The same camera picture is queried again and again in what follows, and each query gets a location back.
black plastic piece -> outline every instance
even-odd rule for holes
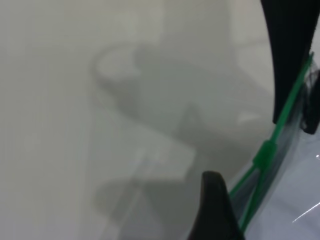
[[[303,114],[302,129],[307,134],[315,134],[320,122],[320,74],[310,90]]]
[[[320,11],[319,0],[261,0],[274,71],[276,124],[301,67],[308,58]]]
[[[202,174],[200,208],[188,240],[244,240],[223,177]]]

white wall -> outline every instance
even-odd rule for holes
[[[3,240],[178,239],[270,132],[257,0],[0,3]]]

white surface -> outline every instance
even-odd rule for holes
[[[257,0],[4,0],[0,32],[2,240],[178,239],[272,126]]]
[[[248,240],[316,240],[320,226],[320,132],[301,132],[281,180],[246,231]]]

green plastic strap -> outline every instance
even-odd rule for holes
[[[255,169],[260,170],[260,176],[258,178],[258,183],[256,185],[256,188],[251,195],[251,198],[249,199],[249,202],[245,208],[245,211],[242,215],[241,221],[240,221],[240,228],[243,232],[247,229],[247,226],[249,225],[252,217],[254,216],[256,212],[256,208],[258,205],[259,196],[262,194],[263,190],[263,183],[266,178],[266,175],[268,173],[268,169],[273,163],[274,156],[277,152],[277,140],[279,135],[281,134],[288,117],[290,115],[290,112],[295,104],[295,101],[297,99],[297,96],[299,94],[299,91],[301,87],[303,86],[305,75],[312,63],[314,54],[311,53],[308,57],[306,63],[304,64],[303,68],[301,69],[297,80],[295,81],[292,90],[290,91],[290,94],[285,102],[285,105],[283,106],[283,109],[281,111],[280,117],[278,119],[278,122],[275,126],[275,129],[271,135],[270,140],[266,140],[262,146],[260,147],[258,153],[253,159],[253,166],[244,174],[244,176],[241,178],[239,183],[231,190],[230,197],[232,198],[237,191],[241,188],[243,183],[248,179],[248,177],[253,173]]]

transparent plastic sheet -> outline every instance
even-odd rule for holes
[[[302,67],[270,139],[262,144],[253,158],[252,167],[229,193],[234,213],[243,232],[264,200],[292,145],[294,135],[300,129],[304,80],[312,59],[313,53]]]

